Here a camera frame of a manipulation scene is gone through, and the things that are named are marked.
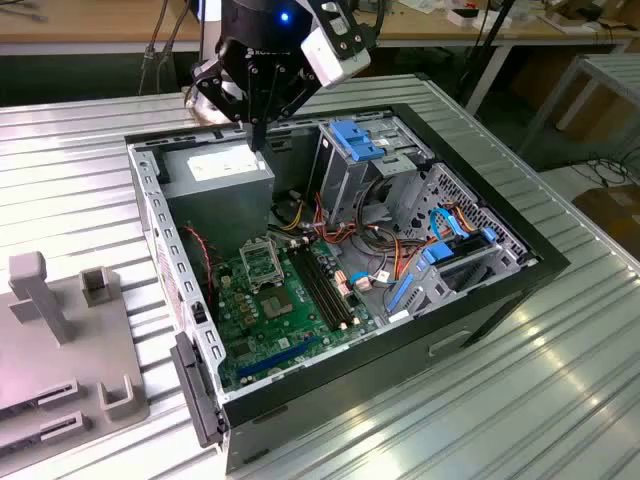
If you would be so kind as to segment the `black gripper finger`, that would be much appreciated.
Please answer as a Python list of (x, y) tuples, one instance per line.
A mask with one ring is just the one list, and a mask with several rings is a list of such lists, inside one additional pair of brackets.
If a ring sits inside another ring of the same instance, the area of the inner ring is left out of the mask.
[(318, 89), (320, 82), (311, 68), (281, 71), (277, 69), (259, 122), (259, 149), (262, 149), (269, 125), (291, 117)]
[(219, 59), (209, 59), (192, 70), (196, 90), (228, 120), (241, 123), (251, 150), (261, 149), (261, 120), (252, 111), (256, 103), (249, 90), (242, 90), (225, 72)]

